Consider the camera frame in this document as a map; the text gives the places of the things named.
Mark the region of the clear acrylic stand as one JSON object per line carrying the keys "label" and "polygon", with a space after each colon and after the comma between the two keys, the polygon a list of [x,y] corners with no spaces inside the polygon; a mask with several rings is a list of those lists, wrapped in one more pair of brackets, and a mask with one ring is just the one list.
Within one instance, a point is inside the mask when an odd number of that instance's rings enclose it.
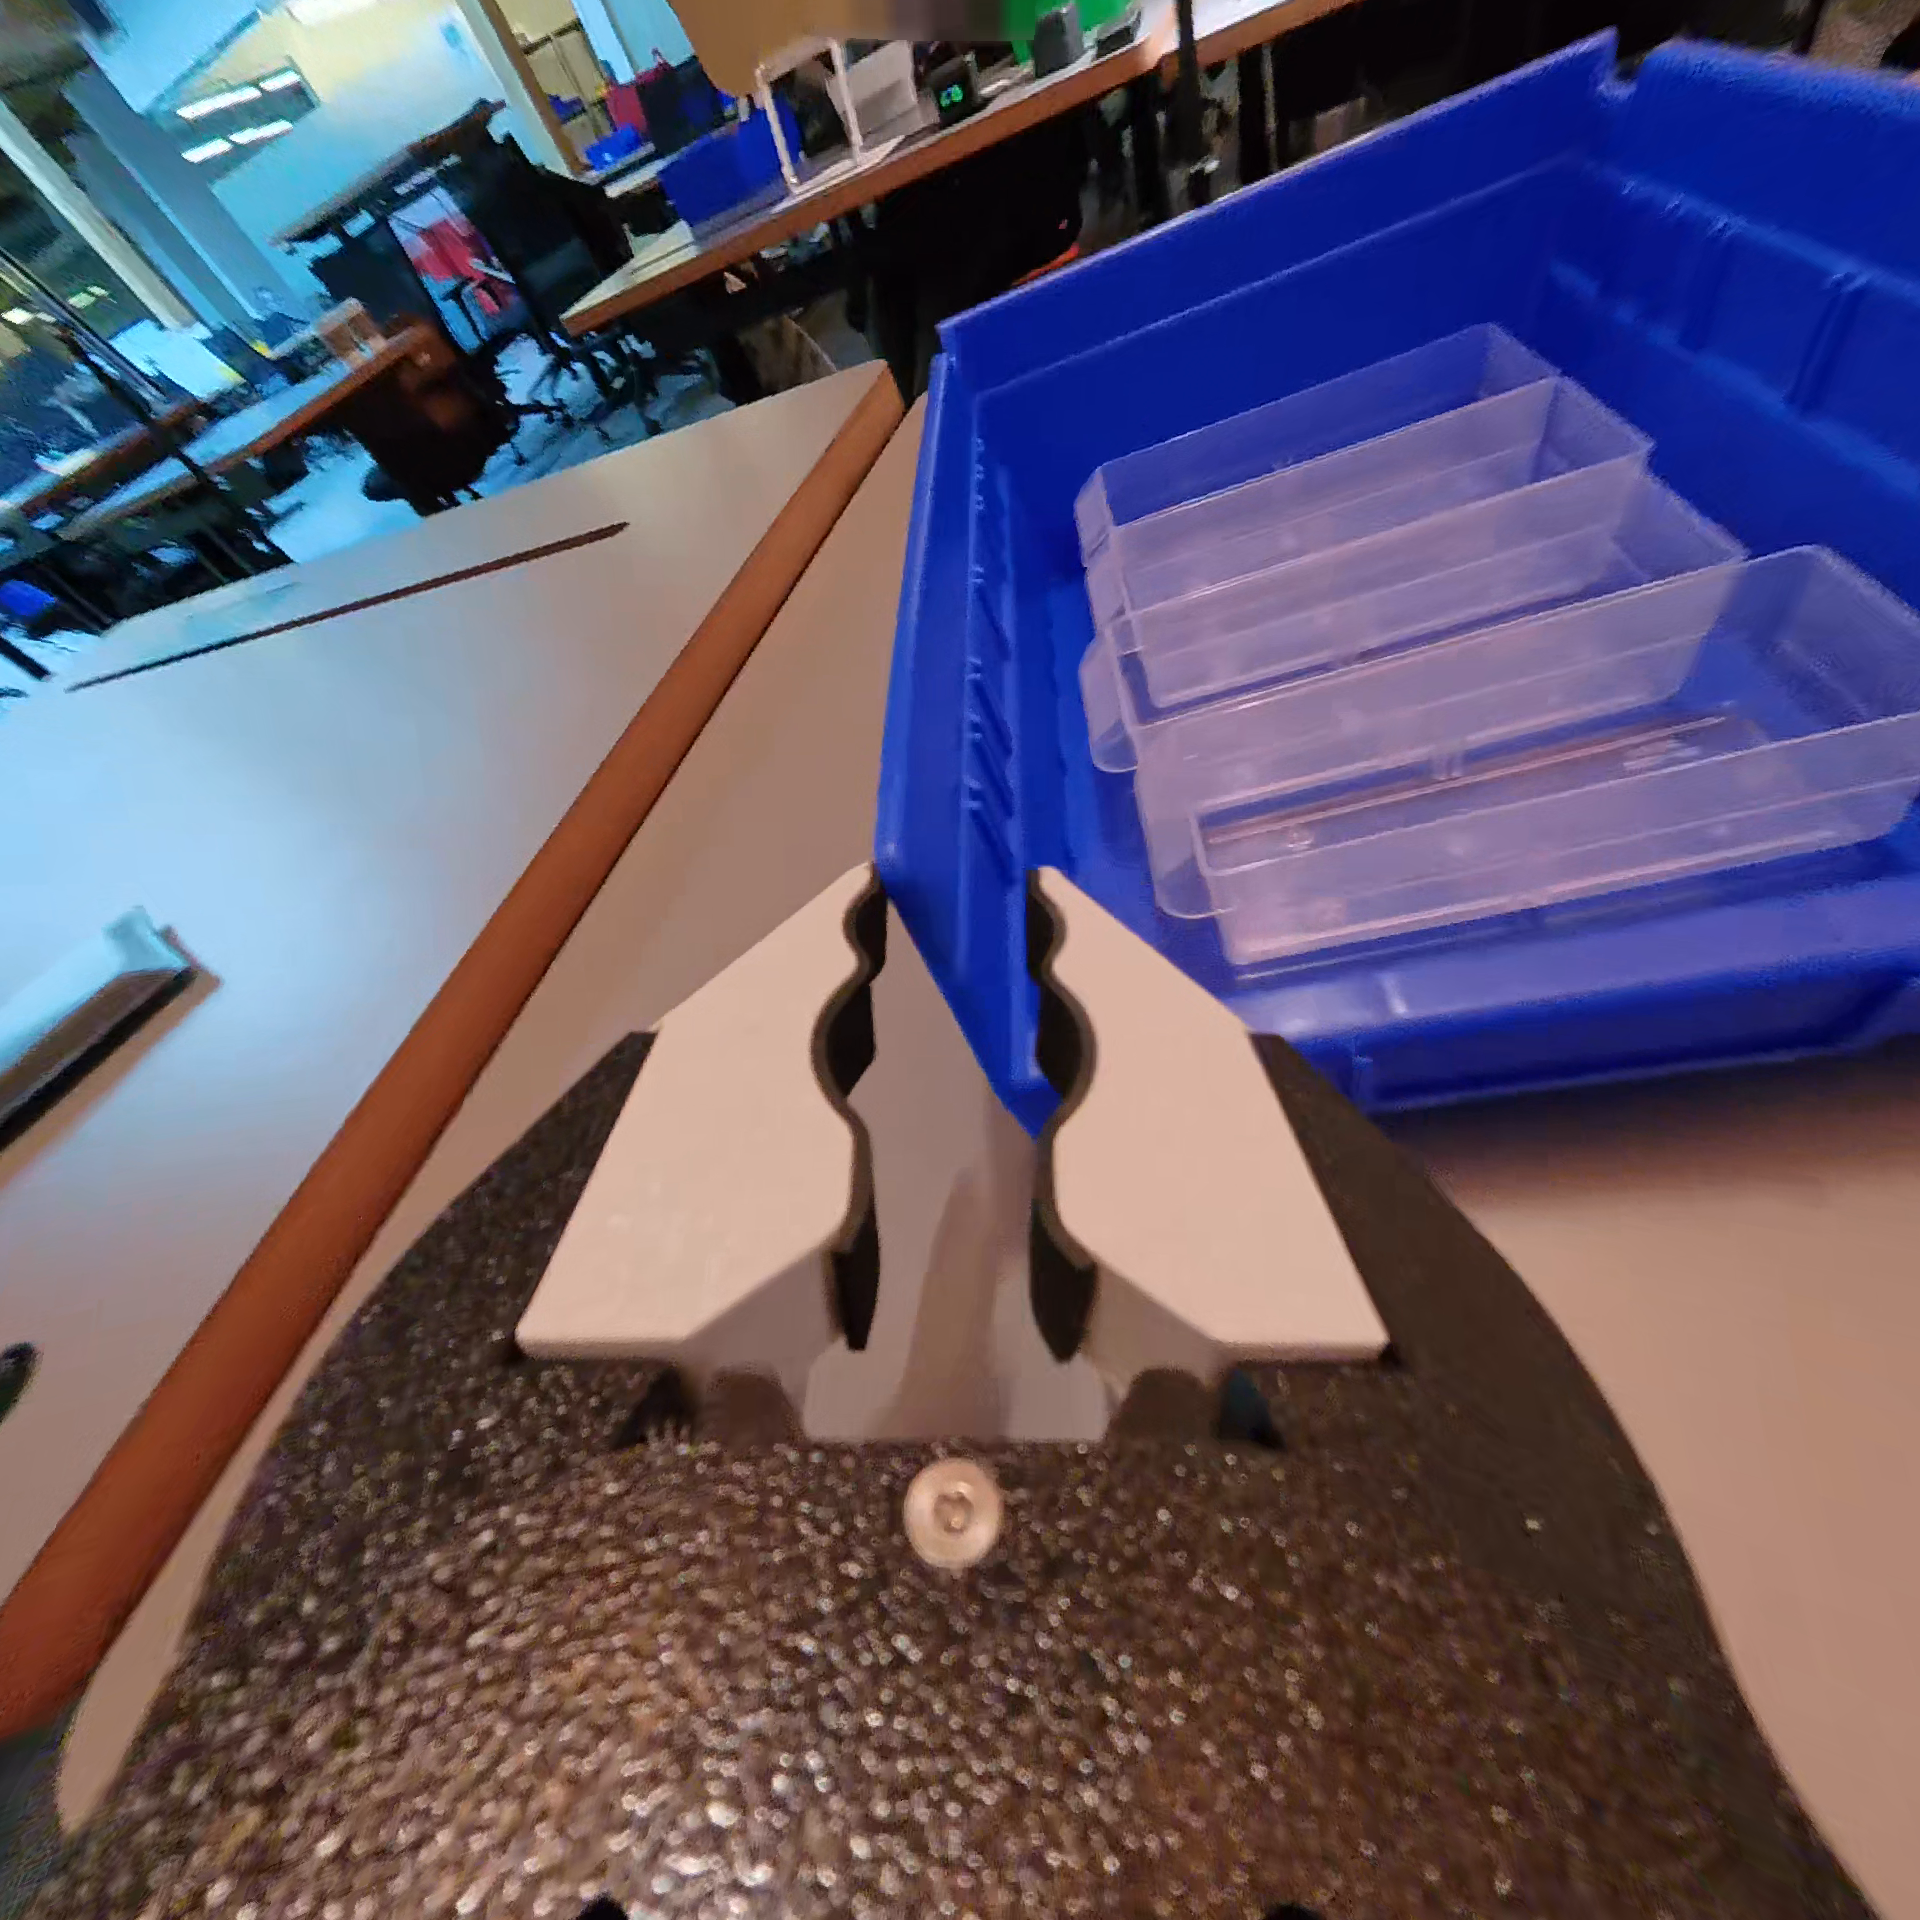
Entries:
{"label": "clear acrylic stand", "polygon": [[[789,135],[778,88],[807,73],[818,82],[838,133],[823,157],[807,158],[802,135]],[[798,197],[814,181],[861,173],[893,154],[920,125],[913,53],[904,40],[802,37],[754,66],[756,109],[766,115],[783,189]]]}

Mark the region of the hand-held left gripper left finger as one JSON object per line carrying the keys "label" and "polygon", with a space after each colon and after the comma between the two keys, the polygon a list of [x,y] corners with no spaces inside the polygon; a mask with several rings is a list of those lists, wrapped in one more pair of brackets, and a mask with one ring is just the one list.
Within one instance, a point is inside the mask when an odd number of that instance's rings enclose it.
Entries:
{"label": "hand-held left gripper left finger", "polygon": [[887,906],[854,865],[644,1035],[516,1353],[650,1363],[692,1398],[754,1382],[798,1421],[820,1358],[865,1347],[879,1234],[850,1095]]}

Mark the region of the blue plastic storage bin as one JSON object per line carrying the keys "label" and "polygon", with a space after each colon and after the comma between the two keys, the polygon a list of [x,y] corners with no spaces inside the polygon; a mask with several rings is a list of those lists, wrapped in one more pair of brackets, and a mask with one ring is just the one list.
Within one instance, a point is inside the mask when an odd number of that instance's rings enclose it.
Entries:
{"label": "blue plastic storage bin", "polygon": [[1772,1065],[1914,1033],[1914,811],[1876,854],[1230,986],[1151,901],[1087,755],[1071,503],[1111,457],[1493,322],[1649,434],[1751,553],[1914,607],[1914,88],[1610,35],[941,327],[887,688],[876,867],[1037,1137],[1025,877],[1054,867],[1359,1109]]}

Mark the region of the black office chair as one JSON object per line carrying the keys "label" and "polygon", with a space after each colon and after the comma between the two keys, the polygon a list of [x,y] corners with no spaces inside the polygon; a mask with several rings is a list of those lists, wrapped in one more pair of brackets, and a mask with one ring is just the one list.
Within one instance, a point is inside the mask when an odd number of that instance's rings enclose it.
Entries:
{"label": "black office chair", "polygon": [[348,403],[348,434],[373,462],[374,497],[420,517],[472,497],[527,422],[612,448],[608,422],[632,395],[624,352],[588,347],[562,322],[610,264],[594,243],[618,238],[592,193],[492,135],[440,146],[425,175],[423,193],[452,207],[452,237],[425,264],[404,246],[408,205],[391,194],[316,269],[413,341],[384,387]]}

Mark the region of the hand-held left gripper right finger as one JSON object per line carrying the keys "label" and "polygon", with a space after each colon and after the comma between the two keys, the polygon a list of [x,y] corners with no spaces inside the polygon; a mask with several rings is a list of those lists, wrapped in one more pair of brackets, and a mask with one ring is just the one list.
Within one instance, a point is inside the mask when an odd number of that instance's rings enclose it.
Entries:
{"label": "hand-held left gripper right finger", "polygon": [[1240,1377],[1376,1371],[1390,1333],[1255,1035],[1056,869],[1025,879],[1054,1093],[1025,1227],[1025,1438],[1137,1402],[1256,1429]]}

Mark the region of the small blue storage bin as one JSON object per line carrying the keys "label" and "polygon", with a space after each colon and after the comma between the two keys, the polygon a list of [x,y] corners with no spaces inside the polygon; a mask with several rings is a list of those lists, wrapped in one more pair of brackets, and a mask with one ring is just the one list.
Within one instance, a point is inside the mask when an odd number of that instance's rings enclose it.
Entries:
{"label": "small blue storage bin", "polygon": [[690,227],[719,225],[783,193],[775,121],[766,113],[727,121],[665,158],[656,184]]}

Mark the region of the low background table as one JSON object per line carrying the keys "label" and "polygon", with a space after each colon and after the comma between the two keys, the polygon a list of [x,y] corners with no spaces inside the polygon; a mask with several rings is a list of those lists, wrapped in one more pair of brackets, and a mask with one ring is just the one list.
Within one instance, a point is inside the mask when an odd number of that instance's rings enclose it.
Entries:
{"label": "low background table", "polygon": [[321,374],[298,379],[236,414],[200,422],[192,409],[166,409],[158,424],[117,438],[81,457],[69,473],[40,478],[4,494],[4,563],[23,559],[63,530],[88,534],[156,512],[161,503],[217,485],[277,448],[313,434],[343,433],[349,401],[406,367],[432,367],[444,336],[415,321]]}

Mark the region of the dark standing desk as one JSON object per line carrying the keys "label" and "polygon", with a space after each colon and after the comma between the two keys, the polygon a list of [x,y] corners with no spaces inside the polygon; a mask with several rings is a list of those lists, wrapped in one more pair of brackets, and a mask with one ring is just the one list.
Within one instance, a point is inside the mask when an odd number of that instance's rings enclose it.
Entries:
{"label": "dark standing desk", "polygon": [[396,157],[382,160],[376,167],[348,184],[348,189],[328,197],[324,205],[317,205],[293,225],[281,227],[272,237],[272,247],[311,247],[328,237],[343,237],[348,225],[364,215],[391,208],[404,190],[429,181],[454,160],[461,160],[488,144],[494,138],[492,126],[505,110],[505,102],[481,99],[444,129],[433,129],[417,141],[406,142]]}

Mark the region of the single clear plastic drawer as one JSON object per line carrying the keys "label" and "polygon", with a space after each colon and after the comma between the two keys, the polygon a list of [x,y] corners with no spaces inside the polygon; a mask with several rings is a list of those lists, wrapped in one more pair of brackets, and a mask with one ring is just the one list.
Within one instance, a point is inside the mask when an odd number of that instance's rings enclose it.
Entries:
{"label": "single clear plastic drawer", "polygon": [[1824,547],[1720,563],[1158,720],[1158,909],[1236,973],[1881,842],[1914,608]]}
{"label": "single clear plastic drawer", "polygon": [[1546,377],[1558,377],[1556,363],[1479,322],[1125,453],[1096,466],[1071,503],[1079,559],[1089,563],[1118,529],[1154,512]]}
{"label": "single clear plastic drawer", "polygon": [[1562,471],[1104,615],[1079,667],[1095,768],[1200,704],[1509,618],[1746,560],[1743,543],[1632,464]]}
{"label": "single clear plastic drawer", "polygon": [[1556,375],[1118,529],[1086,563],[1101,618],[1604,464],[1646,466],[1653,438]]}

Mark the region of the wood-edged grey table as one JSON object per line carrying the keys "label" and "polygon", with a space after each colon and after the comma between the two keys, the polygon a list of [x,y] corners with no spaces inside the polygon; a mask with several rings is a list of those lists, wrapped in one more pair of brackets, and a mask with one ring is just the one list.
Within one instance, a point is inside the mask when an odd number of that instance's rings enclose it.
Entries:
{"label": "wood-edged grey table", "polygon": [[4,1738],[80,1695],[903,419],[865,367],[270,576],[4,722],[4,995],[194,978],[4,1143]]}

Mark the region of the long background table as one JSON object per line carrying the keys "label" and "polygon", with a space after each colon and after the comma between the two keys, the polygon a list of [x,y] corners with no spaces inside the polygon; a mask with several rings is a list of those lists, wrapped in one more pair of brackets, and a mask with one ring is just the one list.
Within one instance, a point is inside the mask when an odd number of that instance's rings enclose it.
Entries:
{"label": "long background table", "polygon": [[564,313],[574,336],[628,321],[734,266],[802,238],[889,194],[951,170],[1018,133],[1062,120],[1141,80],[1162,82],[1180,72],[1177,5],[1142,5],[1141,25],[1109,55],[1080,55],[1061,73],[1004,82],[986,103],[951,129],[930,109],[906,120],[906,130],[850,160],[837,160],[793,186],[783,197],[696,231],[686,225],[638,247],[631,264],[599,282]]}

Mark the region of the silver metal table bracket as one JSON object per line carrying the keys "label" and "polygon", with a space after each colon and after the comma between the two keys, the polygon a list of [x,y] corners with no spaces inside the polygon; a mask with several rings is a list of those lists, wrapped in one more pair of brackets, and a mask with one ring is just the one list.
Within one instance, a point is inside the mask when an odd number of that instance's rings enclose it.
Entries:
{"label": "silver metal table bracket", "polygon": [[2,1138],[10,1141],[101,1069],[200,969],[135,909],[2,1005]]}

